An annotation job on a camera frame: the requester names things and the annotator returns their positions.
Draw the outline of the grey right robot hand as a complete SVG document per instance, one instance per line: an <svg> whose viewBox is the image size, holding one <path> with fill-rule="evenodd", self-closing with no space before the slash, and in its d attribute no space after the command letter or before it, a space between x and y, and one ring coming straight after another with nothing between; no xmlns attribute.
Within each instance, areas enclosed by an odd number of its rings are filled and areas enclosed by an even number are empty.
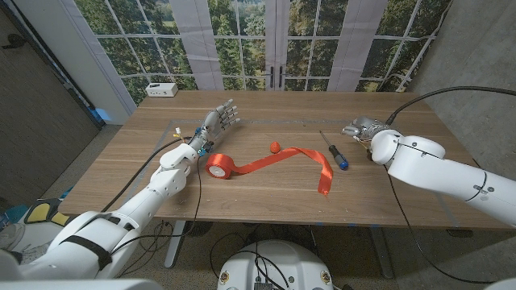
<svg viewBox="0 0 516 290"><path fill-rule="evenodd" d="M377 133L388 129L388 125L377 119L360 116L345 126L341 134L351 136L359 141L371 141Z"/></svg>

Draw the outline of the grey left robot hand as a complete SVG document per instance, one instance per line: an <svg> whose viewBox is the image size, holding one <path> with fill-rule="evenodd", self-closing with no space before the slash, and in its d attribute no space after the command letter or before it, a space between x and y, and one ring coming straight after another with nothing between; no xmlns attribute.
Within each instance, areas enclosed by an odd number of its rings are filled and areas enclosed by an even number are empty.
<svg viewBox="0 0 516 290"><path fill-rule="evenodd" d="M200 128L188 142L197 153L205 149L205 145L214 144L226 129L240 121L237 117L238 107L233 105L233 101L229 99L208 112Z"/></svg>

